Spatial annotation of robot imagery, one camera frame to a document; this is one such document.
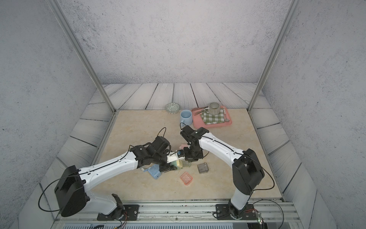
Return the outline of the pink pencil sharpener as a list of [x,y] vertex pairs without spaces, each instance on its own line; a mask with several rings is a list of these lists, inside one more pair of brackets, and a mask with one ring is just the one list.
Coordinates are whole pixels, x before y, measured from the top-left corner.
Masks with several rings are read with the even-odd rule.
[[182,145],[180,145],[179,150],[183,150],[184,148],[188,148],[188,147],[189,147],[188,144],[182,144]]

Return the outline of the green transparent tray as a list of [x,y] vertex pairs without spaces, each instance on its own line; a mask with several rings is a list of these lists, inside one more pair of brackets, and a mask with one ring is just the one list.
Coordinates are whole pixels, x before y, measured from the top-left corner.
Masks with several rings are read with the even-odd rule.
[[191,167],[192,163],[186,160],[182,160],[182,168]]

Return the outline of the green yellow pencil sharpener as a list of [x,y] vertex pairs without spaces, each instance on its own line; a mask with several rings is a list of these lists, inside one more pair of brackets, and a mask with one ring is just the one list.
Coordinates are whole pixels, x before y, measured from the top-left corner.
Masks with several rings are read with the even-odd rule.
[[178,159],[176,161],[173,161],[170,163],[170,166],[172,166],[172,170],[180,170],[183,168],[182,160]]

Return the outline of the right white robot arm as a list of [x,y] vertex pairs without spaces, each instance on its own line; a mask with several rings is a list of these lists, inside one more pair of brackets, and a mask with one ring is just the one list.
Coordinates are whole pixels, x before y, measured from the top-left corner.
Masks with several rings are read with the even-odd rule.
[[265,177],[255,151],[233,147],[203,127],[194,130],[190,126],[185,126],[180,134],[188,143],[188,147],[183,149],[185,160],[195,162],[203,159],[203,151],[206,150],[231,167],[235,192],[229,206],[237,212],[243,211],[254,189]]

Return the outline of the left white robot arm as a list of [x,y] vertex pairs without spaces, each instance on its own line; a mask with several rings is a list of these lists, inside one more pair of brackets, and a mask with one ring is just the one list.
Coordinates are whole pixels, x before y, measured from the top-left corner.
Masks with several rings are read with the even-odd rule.
[[119,196],[95,194],[92,189],[117,175],[151,163],[169,169],[171,165],[167,161],[170,152],[169,142],[146,143],[129,147],[124,154],[94,166],[66,168],[54,189],[61,216],[70,217],[86,211],[98,212],[98,220],[119,219],[126,214]]

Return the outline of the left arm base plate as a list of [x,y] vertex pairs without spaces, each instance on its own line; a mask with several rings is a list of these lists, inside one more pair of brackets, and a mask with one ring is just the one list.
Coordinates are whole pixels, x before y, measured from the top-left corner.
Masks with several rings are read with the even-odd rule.
[[117,208],[110,214],[104,215],[99,213],[97,216],[98,221],[114,221],[119,219],[121,221],[137,221],[140,205],[127,204],[123,206],[117,206]]

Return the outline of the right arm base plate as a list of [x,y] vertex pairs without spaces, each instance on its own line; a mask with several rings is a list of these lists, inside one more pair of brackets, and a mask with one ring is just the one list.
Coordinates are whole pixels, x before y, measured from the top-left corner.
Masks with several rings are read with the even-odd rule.
[[217,220],[257,220],[258,216],[252,204],[247,204],[242,210],[232,204],[216,204],[213,217]]

